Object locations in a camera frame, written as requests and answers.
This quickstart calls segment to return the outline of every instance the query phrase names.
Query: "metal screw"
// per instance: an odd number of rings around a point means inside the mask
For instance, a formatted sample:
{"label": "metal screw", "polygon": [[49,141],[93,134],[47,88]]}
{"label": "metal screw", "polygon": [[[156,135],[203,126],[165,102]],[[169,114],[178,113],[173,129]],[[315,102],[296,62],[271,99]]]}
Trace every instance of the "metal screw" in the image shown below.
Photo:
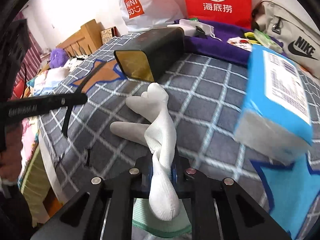
{"label": "metal screw", "polygon": [[231,186],[231,185],[233,185],[233,183],[235,181],[233,179],[231,179],[231,178],[225,178],[223,182],[224,182],[224,184],[226,184],[228,186]]}
{"label": "metal screw", "polygon": [[101,182],[101,178],[99,177],[94,177],[92,180],[91,180],[91,183],[94,184],[94,185],[97,185]]}
{"label": "metal screw", "polygon": [[194,175],[194,174],[196,174],[197,170],[194,169],[194,168],[187,168],[187,169],[186,169],[186,172],[187,172],[189,175]]}
{"label": "metal screw", "polygon": [[137,169],[137,168],[132,168],[132,169],[129,170],[129,172],[130,172],[131,175],[136,175],[136,174],[138,174],[140,171],[139,171],[139,169]]}

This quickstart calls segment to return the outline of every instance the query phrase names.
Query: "black cable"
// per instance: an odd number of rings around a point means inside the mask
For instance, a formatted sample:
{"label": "black cable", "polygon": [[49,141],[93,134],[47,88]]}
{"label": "black cable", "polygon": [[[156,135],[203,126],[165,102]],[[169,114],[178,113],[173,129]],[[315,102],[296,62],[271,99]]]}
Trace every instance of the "black cable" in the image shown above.
{"label": "black cable", "polygon": [[23,86],[23,93],[22,93],[22,98],[24,97],[24,93],[25,93],[25,89],[27,86],[27,67],[26,64],[24,62],[22,62],[22,64],[24,65],[24,86]]}
{"label": "black cable", "polygon": [[[90,72],[85,76],[85,78],[82,80],[81,84],[77,87],[76,93],[81,93],[82,89],[84,88],[85,84],[106,64],[106,62],[102,62],[99,64],[96,68],[93,66]],[[63,125],[62,125],[62,133],[65,136],[65,138],[68,138],[68,126],[70,122],[70,117],[72,113],[72,107],[68,106],[66,115],[64,117]]]}

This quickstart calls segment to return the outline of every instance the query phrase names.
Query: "red bag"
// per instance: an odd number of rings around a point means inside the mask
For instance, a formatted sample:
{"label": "red bag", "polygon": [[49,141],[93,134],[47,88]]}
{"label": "red bag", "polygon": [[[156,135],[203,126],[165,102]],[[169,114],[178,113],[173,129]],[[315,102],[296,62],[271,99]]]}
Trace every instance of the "red bag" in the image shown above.
{"label": "red bag", "polygon": [[251,0],[186,0],[189,18],[251,28]]}
{"label": "red bag", "polygon": [[24,92],[24,80],[20,79],[19,83],[13,88],[13,93],[17,98],[21,98]]}

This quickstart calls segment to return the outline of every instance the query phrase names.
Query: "miniso bag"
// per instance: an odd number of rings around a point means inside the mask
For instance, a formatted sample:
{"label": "miniso bag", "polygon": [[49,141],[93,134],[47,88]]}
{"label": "miniso bag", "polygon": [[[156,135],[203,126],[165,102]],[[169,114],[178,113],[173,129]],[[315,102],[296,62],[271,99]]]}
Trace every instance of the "miniso bag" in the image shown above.
{"label": "miniso bag", "polygon": [[188,17],[251,26],[251,0],[186,0]]}
{"label": "miniso bag", "polygon": [[184,18],[174,0],[120,0],[119,4],[129,33],[164,27]]}
{"label": "miniso bag", "polygon": [[320,78],[320,35],[283,5],[263,0],[252,13],[260,31],[283,42],[287,57]]}

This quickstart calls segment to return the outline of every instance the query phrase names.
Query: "orange logo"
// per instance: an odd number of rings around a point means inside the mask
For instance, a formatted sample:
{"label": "orange logo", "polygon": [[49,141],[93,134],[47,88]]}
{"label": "orange logo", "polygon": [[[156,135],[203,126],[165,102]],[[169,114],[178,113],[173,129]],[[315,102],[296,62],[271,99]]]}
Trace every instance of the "orange logo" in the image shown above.
{"label": "orange logo", "polygon": [[129,19],[144,14],[143,8],[139,0],[124,0],[124,4],[129,13]]}

